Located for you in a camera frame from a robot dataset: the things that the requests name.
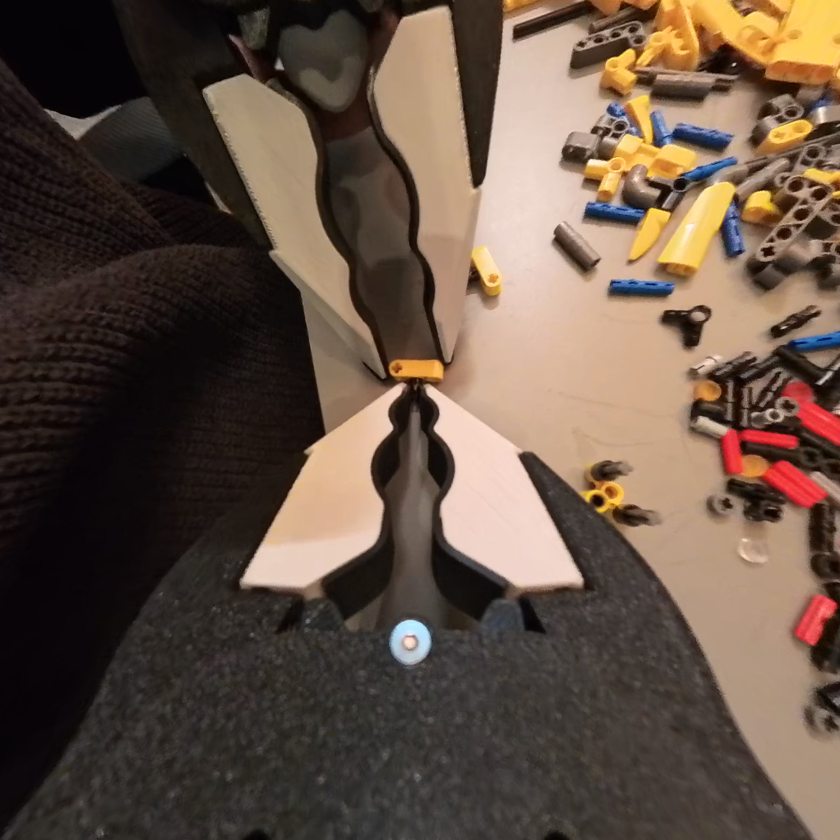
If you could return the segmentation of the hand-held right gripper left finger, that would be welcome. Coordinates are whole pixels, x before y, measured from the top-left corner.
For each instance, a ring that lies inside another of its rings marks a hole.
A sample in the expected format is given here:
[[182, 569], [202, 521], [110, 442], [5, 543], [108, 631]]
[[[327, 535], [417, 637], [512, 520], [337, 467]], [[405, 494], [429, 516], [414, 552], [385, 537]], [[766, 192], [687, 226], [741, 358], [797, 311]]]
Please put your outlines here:
[[382, 490], [396, 469], [396, 385], [313, 444], [239, 579], [243, 590], [325, 598], [351, 618], [386, 588], [393, 540]]

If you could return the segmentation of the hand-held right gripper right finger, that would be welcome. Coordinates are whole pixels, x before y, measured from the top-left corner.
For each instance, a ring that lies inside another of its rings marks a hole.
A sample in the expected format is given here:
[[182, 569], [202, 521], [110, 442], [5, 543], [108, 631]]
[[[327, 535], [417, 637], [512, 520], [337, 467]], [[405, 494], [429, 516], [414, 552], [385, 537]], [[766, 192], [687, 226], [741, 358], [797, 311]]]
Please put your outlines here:
[[479, 621], [497, 600], [582, 591], [525, 453], [431, 385], [418, 387], [418, 412], [437, 489], [432, 569], [445, 600]]

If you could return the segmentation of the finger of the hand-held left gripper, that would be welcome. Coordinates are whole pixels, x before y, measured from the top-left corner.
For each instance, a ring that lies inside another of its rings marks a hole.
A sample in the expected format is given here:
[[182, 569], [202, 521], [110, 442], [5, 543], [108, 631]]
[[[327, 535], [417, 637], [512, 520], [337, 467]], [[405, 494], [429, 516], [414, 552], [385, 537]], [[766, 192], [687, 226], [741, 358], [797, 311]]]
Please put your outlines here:
[[371, 67], [371, 116], [406, 185], [407, 243], [423, 279], [421, 319], [450, 364], [464, 316], [481, 188], [473, 183], [453, 13], [399, 17]]
[[335, 222], [319, 127], [290, 93], [248, 75], [203, 97], [271, 245], [270, 257], [352, 353], [386, 378], [354, 300], [355, 258]]

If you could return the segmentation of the grey elbow pipe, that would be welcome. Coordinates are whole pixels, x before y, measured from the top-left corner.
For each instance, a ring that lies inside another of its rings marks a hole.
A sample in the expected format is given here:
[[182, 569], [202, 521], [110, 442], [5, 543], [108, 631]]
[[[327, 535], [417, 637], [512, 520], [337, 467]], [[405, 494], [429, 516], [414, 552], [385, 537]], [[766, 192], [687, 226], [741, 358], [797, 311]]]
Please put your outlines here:
[[628, 207], [647, 211], [657, 205], [662, 187], [648, 176], [644, 163], [633, 165], [625, 174], [622, 187], [622, 201]]

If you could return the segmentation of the black long axle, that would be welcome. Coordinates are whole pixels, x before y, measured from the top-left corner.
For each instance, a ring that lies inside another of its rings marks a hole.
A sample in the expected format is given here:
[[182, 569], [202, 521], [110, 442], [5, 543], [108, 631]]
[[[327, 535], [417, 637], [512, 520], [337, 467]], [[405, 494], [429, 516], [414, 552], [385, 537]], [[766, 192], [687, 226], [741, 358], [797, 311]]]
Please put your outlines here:
[[512, 40], [519, 41], [548, 32], [552, 29], [566, 25], [579, 18], [587, 16], [593, 9], [588, 1], [576, 1], [567, 3], [562, 7], [555, 8], [549, 12], [542, 13], [527, 20], [514, 24], [512, 28]]

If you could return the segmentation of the cluster of yellow pinned beams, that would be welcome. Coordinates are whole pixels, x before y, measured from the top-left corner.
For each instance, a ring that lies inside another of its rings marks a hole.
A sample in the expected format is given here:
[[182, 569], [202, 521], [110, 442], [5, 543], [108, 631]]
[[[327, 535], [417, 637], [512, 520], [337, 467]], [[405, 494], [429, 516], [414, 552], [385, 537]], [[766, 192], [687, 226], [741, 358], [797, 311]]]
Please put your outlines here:
[[603, 459], [594, 462], [584, 471], [587, 490], [582, 490], [580, 496], [598, 515], [611, 520], [618, 527], [656, 527], [663, 521], [657, 511], [627, 501], [622, 480], [633, 471], [634, 467], [625, 460]]

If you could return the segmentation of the yellow cross connector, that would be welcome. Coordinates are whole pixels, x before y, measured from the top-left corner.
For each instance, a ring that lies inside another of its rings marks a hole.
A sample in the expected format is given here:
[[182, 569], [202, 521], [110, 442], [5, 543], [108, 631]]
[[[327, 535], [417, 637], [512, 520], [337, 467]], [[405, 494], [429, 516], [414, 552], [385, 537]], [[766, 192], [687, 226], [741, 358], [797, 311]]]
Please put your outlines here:
[[622, 157], [606, 160], [589, 160], [584, 168], [584, 179], [596, 184], [595, 200], [610, 203], [618, 192], [627, 171], [627, 162]]

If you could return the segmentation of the yellow pointed fin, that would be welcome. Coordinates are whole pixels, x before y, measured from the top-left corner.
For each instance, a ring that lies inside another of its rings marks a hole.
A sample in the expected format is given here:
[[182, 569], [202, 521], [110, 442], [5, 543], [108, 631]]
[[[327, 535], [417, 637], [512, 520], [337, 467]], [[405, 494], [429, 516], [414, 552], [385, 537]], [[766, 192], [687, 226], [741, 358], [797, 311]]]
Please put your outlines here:
[[666, 229], [671, 215], [670, 211], [655, 206], [645, 212], [629, 251], [628, 263], [637, 262], [651, 250]]
[[650, 97], [647, 93], [629, 99], [623, 103], [627, 117], [635, 126], [637, 135], [646, 144], [655, 144], [655, 134], [651, 118]]

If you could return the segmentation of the grey tube connector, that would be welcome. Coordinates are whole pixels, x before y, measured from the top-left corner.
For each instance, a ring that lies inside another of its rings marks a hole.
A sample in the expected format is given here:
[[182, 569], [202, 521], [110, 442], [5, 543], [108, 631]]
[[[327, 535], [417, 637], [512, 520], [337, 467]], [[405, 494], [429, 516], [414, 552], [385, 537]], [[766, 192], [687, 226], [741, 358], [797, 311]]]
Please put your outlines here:
[[555, 227], [553, 242], [582, 272], [592, 271], [601, 262], [598, 251], [565, 221]]

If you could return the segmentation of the dark knit sweater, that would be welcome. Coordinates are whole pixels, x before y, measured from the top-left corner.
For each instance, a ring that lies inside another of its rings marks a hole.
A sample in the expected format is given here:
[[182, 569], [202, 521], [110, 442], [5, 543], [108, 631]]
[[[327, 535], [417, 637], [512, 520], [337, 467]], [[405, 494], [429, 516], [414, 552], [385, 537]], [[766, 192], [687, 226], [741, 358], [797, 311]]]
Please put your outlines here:
[[121, 181], [1, 71], [1, 817], [173, 564], [324, 433], [298, 289], [242, 224]]

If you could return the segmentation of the black three-way connector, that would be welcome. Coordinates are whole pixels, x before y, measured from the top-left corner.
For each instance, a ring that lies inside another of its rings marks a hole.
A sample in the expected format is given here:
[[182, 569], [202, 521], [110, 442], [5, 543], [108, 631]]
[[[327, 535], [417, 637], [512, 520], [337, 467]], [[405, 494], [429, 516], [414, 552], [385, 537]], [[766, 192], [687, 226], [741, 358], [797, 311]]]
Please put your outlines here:
[[711, 315], [712, 309], [701, 304], [688, 309], [664, 310], [659, 320], [665, 326], [677, 329], [683, 347], [691, 350], [699, 345], [702, 333]]

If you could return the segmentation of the yellow wedge panel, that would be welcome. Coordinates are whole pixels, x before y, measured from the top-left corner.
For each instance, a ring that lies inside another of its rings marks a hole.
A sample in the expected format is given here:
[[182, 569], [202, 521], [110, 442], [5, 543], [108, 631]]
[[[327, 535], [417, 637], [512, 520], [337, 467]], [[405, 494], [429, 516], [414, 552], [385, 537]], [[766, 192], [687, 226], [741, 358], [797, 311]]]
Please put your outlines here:
[[736, 186], [730, 182], [709, 185], [700, 192], [658, 259], [666, 273], [691, 277], [698, 271], [735, 192]]

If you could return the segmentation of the pile of black red pins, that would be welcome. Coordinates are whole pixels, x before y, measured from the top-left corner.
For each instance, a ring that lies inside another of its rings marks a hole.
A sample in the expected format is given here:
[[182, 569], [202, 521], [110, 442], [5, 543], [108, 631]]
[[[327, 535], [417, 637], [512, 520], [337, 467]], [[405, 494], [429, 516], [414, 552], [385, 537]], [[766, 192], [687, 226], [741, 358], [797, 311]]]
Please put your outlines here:
[[805, 514], [805, 564], [819, 590], [792, 635], [822, 681], [804, 717], [815, 732], [838, 737], [838, 415], [817, 400], [831, 373], [787, 346], [763, 358], [706, 357], [688, 370], [688, 427], [718, 447], [724, 482], [712, 494], [736, 503], [728, 517], [766, 529], [789, 511]]

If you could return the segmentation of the yellow bracket piece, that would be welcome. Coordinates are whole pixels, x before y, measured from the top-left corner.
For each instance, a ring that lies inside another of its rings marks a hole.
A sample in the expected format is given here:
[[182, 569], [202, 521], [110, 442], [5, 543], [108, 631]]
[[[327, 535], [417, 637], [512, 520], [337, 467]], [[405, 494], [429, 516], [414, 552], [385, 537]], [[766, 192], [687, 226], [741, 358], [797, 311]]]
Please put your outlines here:
[[626, 134], [618, 141], [611, 158], [622, 160], [625, 172], [636, 165], [644, 165], [650, 176], [675, 179], [695, 167], [697, 153], [673, 143], [658, 148]]

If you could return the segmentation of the grey perforated frame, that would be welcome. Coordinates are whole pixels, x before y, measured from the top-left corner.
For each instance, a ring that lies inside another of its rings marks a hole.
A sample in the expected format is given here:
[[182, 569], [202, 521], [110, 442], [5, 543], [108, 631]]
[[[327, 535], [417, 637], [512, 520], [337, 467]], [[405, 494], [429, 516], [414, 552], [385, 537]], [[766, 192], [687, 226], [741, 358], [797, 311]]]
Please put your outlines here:
[[819, 289], [838, 290], [838, 169], [826, 175], [806, 172], [829, 164], [836, 151], [838, 143], [809, 143], [791, 169], [775, 177], [771, 202], [780, 220], [747, 262], [752, 283], [761, 291], [771, 291], [804, 270], [813, 272]]

